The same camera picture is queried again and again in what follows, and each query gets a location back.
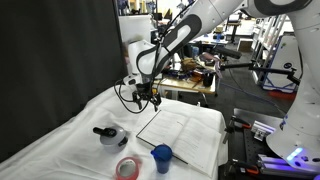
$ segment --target blue cup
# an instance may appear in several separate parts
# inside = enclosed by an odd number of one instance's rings
[[[195,57],[198,55],[199,55],[199,48],[192,46],[192,58],[195,59]]]
[[[220,39],[221,39],[221,34],[217,34],[217,42],[220,42]]]
[[[157,170],[161,174],[169,171],[170,161],[172,158],[172,150],[169,146],[161,144],[151,151],[157,165]]]

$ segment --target cable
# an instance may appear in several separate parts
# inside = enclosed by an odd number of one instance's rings
[[[150,90],[149,93],[150,93],[151,95],[153,94],[153,93],[152,93],[152,85],[154,84],[154,80],[155,80],[155,76],[156,76],[156,66],[157,66],[158,58],[159,58],[159,55],[160,55],[160,52],[161,52],[160,45],[161,45],[161,43],[162,43],[162,40],[163,40],[163,38],[168,34],[168,32],[169,32],[168,29],[172,26],[173,22],[175,22],[175,20],[176,20],[183,12],[185,12],[194,2],[192,2],[192,3],[190,3],[188,6],[186,6],[186,7],[167,25],[164,33],[161,35],[161,37],[160,37],[160,39],[159,39],[159,41],[158,41],[158,43],[157,43],[157,45],[156,45],[155,61],[154,61],[154,65],[153,65],[153,67],[152,67],[152,73],[151,73],[151,78],[152,78],[152,79],[151,79],[151,82],[150,82],[150,85],[149,85],[149,90]],[[144,111],[144,109],[148,106],[148,104],[149,104],[149,102],[150,102],[150,99],[148,98],[146,105],[145,105],[140,111],[138,111],[138,112],[131,111],[131,110],[125,105],[125,103],[124,103],[123,101],[125,101],[125,102],[134,102],[134,101],[133,101],[133,100],[127,100],[127,99],[125,99],[125,98],[123,98],[123,97],[121,96],[122,82],[121,82],[120,87],[119,87],[119,92],[116,90],[116,85],[117,85],[120,81],[123,82],[123,79],[118,80],[118,81],[115,82],[114,91],[115,91],[115,93],[117,94],[117,96],[118,96],[118,98],[120,99],[120,101],[121,101],[121,103],[123,104],[123,106],[124,106],[129,112],[134,113],[134,114],[138,114],[138,113],[141,113],[142,111]]]
[[[131,111],[126,105],[125,105],[125,103],[123,102],[123,100],[122,100],[122,96],[117,92],[117,89],[116,89],[116,85],[117,84],[115,84],[114,86],[113,86],[113,88],[114,88],[114,92],[117,94],[117,96],[118,96],[118,98],[120,99],[120,102],[122,103],[122,105],[127,109],[127,111],[129,111],[129,112],[131,112],[131,113],[133,113],[133,114],[139,114],[139,113],[141,113],[142,111],[144,111],[145,109],[146,109],[146,107],[148,106],[148,104],[149,104],[149,100],[147,101],[147,103],[146,103],[146,105],[140,110],[140,111]]]
[[[195,3],[195,1],[193,1],[192,3],[190,3],[188,6],[186,6],[182,11],[180,11],[180,13],[178,13],[178,15],[176,15],[176,17],[167,25],[165,31],[163,32],[163,34],[161,35],[158,43],[157,43],[157,46],[156,46],[156,54],[155,54],[155,63],[154,63],[154,66],[153,66],[153,69],[152,69],[152,83],[150,84],[150,89],[152,88],[152,84],[154,83],[154,79],[155,79],[155,76],[156,76],[156,65],[157,65],[157,61],[158,61],[158,58],[159,58],[159,55],[160,55],[160,52],[159,51],[159,47],[160,47],[160,43],[162,42],[162,39],[169,33],[169,28],[172,26],[172,24],[177,20],[178,17],[180,17],[180,15],[182,13],[184,13],[190,6],[193,5],[193,3]]]
[[[301,54],[301,51],[300,51],[299,47],[298,47],[298,50],[299,50],[300,66],[301,66],[301,75],[300,75],[299,79],[301,80],[301,78],[303,76],[303,60],[302,60],[302,54]]]
[[[246,95],[253,96],[253,97],[255,97],[255,98],[257,98],[257,99],[259,99],[259,100],[261,100],[261,101],[268,102],[270,105],[272,105],[272,106],[274,106],[275,108],[277,108],[277,110],[278,110],[280,113],[282,113],[283,115],[286,114],[284,110],[282,110],[276,103],[274,103],[274,102],[272,102],[272,101],[269,101],[269,100],[267,100],[267,99],[264,99],[264,98],[262,98],[262,97],[260,97],[260,96],[258,96],[258,95],[255,95],[255,94],[252,94],[252,93],[243,91],[243,90],[241,90],[241,89],[238,89],[238,88],[233,87],[233,86],[231,86],[231,85],[225,84],[225,83],[223,83],[223,82],[220,82],[220,84],[223,85],[223,86],[227,86],[227,87],[229,87],[229,88],[231,88],[231,89],[234,89],[234,90],[236,90],[236,91],[245,93]]]
[[[224,83],[220,82],[222,85],[227,86],[227,87],[230,87],[230,88],[232,88],[232,89],[234,89],[234,90],[237,90],[237,91],[240,91],[240,92],[242,92],[242,93],[245,93],[246,95],[253,96],[253,97],[255,97],[255,98],[257,98],[257,99],[259,99],[259,100],[261,100],[261,101],[268,102],[269,104],[271,104],[272,106],[274,106],[275,108],[277,108],[277,110],[278,110],[280,113],[282,113],[283,115],[286,114],[286,113],[284,112],[284,110],[282,110],[276,103],[274,103],[274,102],[272,102],[272,101],[270,101],[270,100],[264,99],[264,98],[262,98],[262,97],[260,97],[260,96],[258,96],[258,95],[249,93],[249,92],[245,91],[244,89],[242,89],[241,86],[239,85],[239,83],[238,83],[238,82],[235,80],[235,78],[233,77],[233,74],[232,74],[232,72],[230,71],[230,69],[229,69],[229,73],[230,73],[230,76],[231,76],[232,80],[237,84],[237,86],[238,86],[239,89],[238,89],[238,88],[235,88],[235,87],[233,87],[233,86],[230,86],[230,85],[228,85],[228,84],[224,84]]]
[[[134,102],[133,100],[127,100],[127,99],[125,99],[124,97],[121,96],[121,87],[122,87],[123,80],[120,79],[120,80],[116,81],[116,85],[118,84],[118,82],[120,82],[120,86],[119,86],[119,96],[120,96],[120,98],[125,102]]]

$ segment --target white cloth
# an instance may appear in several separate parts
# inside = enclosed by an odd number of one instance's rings
[[[130,99],[131,90],[122,94]],[[160,109],[190,116],[202,121],[224,136],[225,122],[220,112],[182,102],[162,99]],[[127,104],[138,110],[134,103]],[[89,101],[83,111],[61,127],[32,143],[0,164],[0,179],[114,179],[117,163],[125,157],[135,156],[141,161],[138,179],[210,179],[188,165],[173,158],[170,170],[161,175],[156,171],[150,148],[136,138],[136,134],[155,114],[151,104],[141,114],[128,112],[115,95],[113,88]],[[123,151],[109,154],[94,134],[94,127],[105,128],[114,124],[128,132],[128,143]],[[227,161],[227,146],[219,147],[217,165]],[[217,168],[214,178],[217,179]]]

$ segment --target book page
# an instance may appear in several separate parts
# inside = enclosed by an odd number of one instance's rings
[[[172,147],[187,121],[185,116],[160,111],[137,137],[154,146],[164,143]]]
[[[191,118],[172,149],[177,157],[211,177],[217,160],[220,138],[219,132]]]

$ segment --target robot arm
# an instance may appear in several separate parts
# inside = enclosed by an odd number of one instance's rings
[[[183,20],[168,33],[160,46],[146,41],[132,43],[128,47],[132,73],[127,77],[126,84],[144,84],[167,65],[169,58],[188,44],[193,38],[210,32],[225,20],[243,0],[198,0],[184,15]]]
[[[304,75],[292,107],[281,126],[267,137],[267,144],[292,167],[320,172],[319,7],[320,0],[197,0],[160,46],[146,41],[129,45],[132,74],[123,82],[135,84],[134,94],[159,105],[151,91],[153,79],[190,40],[211,31],[236,9],[253,17],[288,14],[305,62]]]

